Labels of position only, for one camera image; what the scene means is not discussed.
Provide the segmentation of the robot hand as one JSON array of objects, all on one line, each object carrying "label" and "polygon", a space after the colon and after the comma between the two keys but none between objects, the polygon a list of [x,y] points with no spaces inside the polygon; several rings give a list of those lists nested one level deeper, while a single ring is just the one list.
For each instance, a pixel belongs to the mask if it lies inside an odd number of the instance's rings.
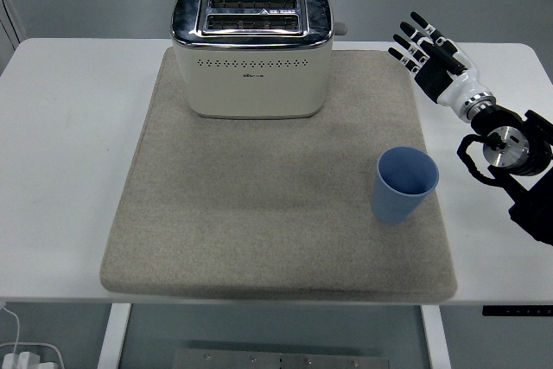
[{"label": "robot hand", "polygon": [[446,106],[463,122],[496,104],[496,98],[480,83],[474,62],[457,43],[445,36],[415,11],[416,23],[401,22],[401,35],[395,34],[395,47],[388,53],[413,76],[424,94],[435,104]]}]

